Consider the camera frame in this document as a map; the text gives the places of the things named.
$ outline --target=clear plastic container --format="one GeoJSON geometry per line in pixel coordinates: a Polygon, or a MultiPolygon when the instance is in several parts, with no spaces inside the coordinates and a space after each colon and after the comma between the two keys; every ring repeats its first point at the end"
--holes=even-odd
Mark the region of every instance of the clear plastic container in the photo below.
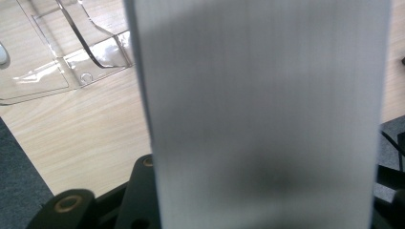
{"type": "Polygon", "coordinates": [[[120,0],[0,3],[0,105],[78,89],[133,65],[120,0]]]}

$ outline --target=wooden table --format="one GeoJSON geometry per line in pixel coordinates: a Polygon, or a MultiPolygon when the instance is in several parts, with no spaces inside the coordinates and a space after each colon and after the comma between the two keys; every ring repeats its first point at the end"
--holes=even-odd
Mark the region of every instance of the wooden table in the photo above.
{"type": "MultiPolygon", "coordinates": [[[[405,115],[405,0],[393,1],[382,122],[405,115]]],[[[54,194],[97,196],[128,180],[149,138],[134,68],[83,89],[0,107],[0,116],[54,194]]]]}

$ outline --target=metallic gray surface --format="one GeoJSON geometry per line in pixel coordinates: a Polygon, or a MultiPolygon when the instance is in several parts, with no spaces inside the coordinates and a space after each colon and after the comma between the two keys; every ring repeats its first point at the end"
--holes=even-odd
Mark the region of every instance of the metallic gray surface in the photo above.
{"type": "Polygon", "coordinates": [[[389,9],[137,0],[163,228],[368,228],[389,9]]]}

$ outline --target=gray rectangular object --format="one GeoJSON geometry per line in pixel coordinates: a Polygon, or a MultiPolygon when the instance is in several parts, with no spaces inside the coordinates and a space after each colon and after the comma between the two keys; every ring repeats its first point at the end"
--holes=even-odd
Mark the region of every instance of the gray rectangular object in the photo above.
{"type": "Polygon", "coordinates": [[[389,1],[127,12],[163,228],[369,227],[389,1]]]}

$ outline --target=black wire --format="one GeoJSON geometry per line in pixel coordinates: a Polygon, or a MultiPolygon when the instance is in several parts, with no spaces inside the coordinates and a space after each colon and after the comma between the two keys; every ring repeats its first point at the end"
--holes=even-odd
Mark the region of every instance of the black wire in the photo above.
{"type": "Polygon", "coordinates": [[[402,156],[405,156],[405,151],[402,150],[402,148],[401,148],[398,144],[396,144],[396,142],[395,142],[389,135],[387,135],[387,133],[381,131],[381,134],[382,134],[382,135],[391,143],[391,145],[393,145],[394,148],[395,148],[396,150],[398,150],[398,152],[400,153],[400,155],[399,155],[399,171],[403,172],[404,169],[403,169],[403,165],[402,165],[402,157],[401,157],[401,155],[402,155],[402,156]]]}

